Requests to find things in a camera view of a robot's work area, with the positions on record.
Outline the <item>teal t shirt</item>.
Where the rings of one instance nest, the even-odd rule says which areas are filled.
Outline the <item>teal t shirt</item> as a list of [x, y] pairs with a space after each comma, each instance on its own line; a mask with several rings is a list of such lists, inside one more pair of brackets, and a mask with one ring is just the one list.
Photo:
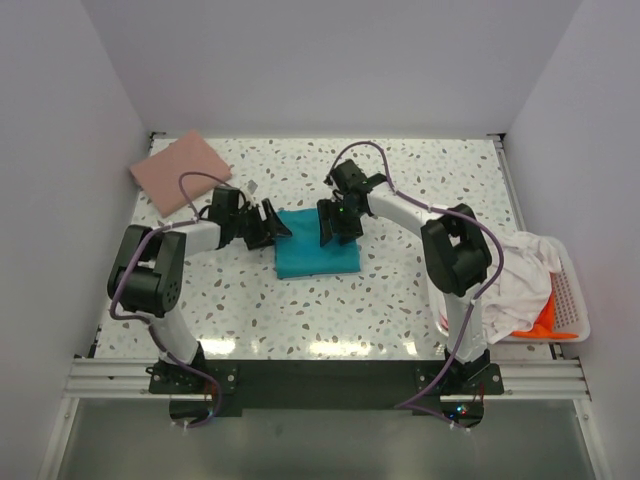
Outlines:
[[333, 239], [325, 246], [320, 245], [320, 225], [315, 208], [281, 210], [279, 218], [292, 236], [276, 239], [275, 270], [278, 279], [361, 271], [356, 242], [341, 246]]

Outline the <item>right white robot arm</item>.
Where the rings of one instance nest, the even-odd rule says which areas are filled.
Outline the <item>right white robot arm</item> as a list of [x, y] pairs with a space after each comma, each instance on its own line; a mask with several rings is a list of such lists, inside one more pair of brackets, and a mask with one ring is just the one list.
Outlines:
[[441, 292], [448, 323], [445, 369], [448, 386], [469, 392], [481, 380], [477, 365], [489, 360], [476, 295], [492, 264], [490, 249], [473, 210], [430, 206], [392, 188], [382, 173], [368, 177], [353, 161], [333, 167], [325, 183], [331, 199], [317, 202], [320, 245], [332, 240], [346, 245], [363, 235], [361, 217], [382, 217], [422, 241], [430, 286]]

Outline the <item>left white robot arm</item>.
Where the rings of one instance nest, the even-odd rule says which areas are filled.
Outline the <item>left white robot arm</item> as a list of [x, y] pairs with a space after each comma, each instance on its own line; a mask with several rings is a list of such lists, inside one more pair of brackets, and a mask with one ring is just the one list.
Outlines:
[[213, 190], [211, 203], [195, 217], [156, 229], [132, 224], [124, 232], [107, 282], [109, 313], [119, 321], [143, 323], [161, 361], [175, 365], [171, 378], [185, 392], [200, 390], [207, 368], [199, 341], [179, 308], [185, 260], [220, 250], [240, 238], [249, 250], [275, 244], [293, 233], [268, 199], [227, 185]]

